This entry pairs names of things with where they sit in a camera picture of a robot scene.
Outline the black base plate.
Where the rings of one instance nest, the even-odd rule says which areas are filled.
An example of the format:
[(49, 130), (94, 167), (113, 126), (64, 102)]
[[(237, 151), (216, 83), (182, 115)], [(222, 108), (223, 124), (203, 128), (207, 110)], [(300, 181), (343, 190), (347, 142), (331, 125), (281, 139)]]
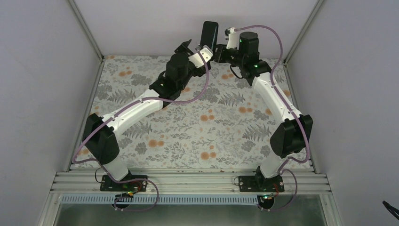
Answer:
[(135, 181), (128, 183), (116, 183), (108, 175), (103, 175), (99, 190), (102, 192), (145, 192), (146, 191), (146, 181)]
[(250, 193), (272, 193), (284, 192), (284, 183), (281, 176), (272, 178), (263, 178), (260, 176), (238, 176), (238, 185), (240, 192)]

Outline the floral patterned mat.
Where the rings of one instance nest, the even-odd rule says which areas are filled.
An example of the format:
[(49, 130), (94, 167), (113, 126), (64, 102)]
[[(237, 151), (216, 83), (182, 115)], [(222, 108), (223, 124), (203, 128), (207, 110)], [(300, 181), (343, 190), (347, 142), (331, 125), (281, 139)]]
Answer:
[[(108, 56), (91, 107), (104, 115), (141, 95), (164, 71), (167, 56)], [(189, 104), (169, 106), (135, 123), (118, 138), (129, 168), (255, 169), (271, 153), (279, 124), (237, 68), (212, 63), (205, 77), (191, 78), (180, 95)]]

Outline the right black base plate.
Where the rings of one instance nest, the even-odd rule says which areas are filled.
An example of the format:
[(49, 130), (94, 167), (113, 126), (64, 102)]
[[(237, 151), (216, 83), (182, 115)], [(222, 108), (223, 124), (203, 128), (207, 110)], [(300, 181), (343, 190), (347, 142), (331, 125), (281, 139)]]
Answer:
[(284, 183), (281, 176), (272, 178), (263, 178), (260, 176), (238, 176), (238, 185), (240, 192), (250, 193), (272, 193), (284, 192)]

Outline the aluminium mounting rail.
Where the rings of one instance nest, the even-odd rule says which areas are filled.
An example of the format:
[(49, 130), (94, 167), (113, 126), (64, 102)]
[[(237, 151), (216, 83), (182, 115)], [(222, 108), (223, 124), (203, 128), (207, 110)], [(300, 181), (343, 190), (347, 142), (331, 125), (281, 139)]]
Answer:
[[(131, 169), (132, 174), (147, 175), (155, 183), (148, 185), (147, 194), (239, 194), (238, 177), (251, 176), (252, 169)], [(51, 186), (51, 193), (100, 192), (95, 174), (101, 176), (102, 170), (81, 168), (68, 172), (58, 172)], [(293, 175), (283, 174), (284, 195), (294, 192), (298, 185), (298, 194), (330, 194), (331, 188), (325, 174), (316, 174), (311, 170), (294, 170)]]

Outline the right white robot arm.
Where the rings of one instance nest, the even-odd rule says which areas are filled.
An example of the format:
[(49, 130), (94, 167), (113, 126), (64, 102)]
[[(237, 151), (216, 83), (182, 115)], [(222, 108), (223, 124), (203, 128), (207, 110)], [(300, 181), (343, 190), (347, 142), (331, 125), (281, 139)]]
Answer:
[(241, 77), (262, 97), (279, 123), (270, 139), (271, 153), (254, 176), (256, 188), (266, 192), (289, 161), (300, 164), (309, 161), (313, 120), (294, 107), (275, 80), (274, 70), (260, 59), (257, 33), (239, 33), (238, 29), (230, 28), (225, 36), (227, 44), (217, 45), (215, 61), (239, 68)]

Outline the black object at edge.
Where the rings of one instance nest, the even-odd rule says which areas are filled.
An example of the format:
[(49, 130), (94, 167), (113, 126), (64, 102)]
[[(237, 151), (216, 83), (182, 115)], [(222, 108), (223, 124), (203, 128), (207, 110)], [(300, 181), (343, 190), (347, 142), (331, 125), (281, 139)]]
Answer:
[(390, 214), (392, 214), (397, 220), (399, 220), (399, 210), (393, 206), (391, 206), (385, 200), (382, 201), (383, 206), (388, 210)]

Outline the phone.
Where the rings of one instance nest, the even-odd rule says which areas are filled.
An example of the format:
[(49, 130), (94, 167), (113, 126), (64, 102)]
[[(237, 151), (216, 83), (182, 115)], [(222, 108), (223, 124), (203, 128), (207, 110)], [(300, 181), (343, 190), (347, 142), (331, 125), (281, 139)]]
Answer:
[(219, 24), (213, 21), (205, 21), (202, 26), (201, 38), (199, 44), (209, 47), (215, 51), (218, 37)]

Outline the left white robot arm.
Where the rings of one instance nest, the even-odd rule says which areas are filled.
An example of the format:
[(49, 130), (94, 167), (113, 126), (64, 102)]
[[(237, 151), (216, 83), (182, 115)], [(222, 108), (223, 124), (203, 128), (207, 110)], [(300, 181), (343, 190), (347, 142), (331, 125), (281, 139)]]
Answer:
[(206, 75), (209, 82), (210, 61), (216, 46), (215, 40), (202, 40), (192, 52), (190, 41), (183, 42), (170, 57), (165, 71), (135, 100), (103, 116), (92, 114), (86, 120), (83, 141), (94, 160), (107, 172), (112, 184), (120, 191), (130, 187), (131, 176), (122, 163), (117, 138), (142, 118), (179, 101), (182, 91), (192, 77)]

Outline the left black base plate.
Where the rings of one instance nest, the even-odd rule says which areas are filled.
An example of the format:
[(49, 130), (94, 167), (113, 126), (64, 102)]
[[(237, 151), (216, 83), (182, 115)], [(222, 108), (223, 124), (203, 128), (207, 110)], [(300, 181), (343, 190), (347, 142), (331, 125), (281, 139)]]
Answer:
[(145, 192), (146, 191), (146, 181), (135, 181), (128, 183), (116, 183), (108, 175), (103, 175), (99, 190), (102, 192)]

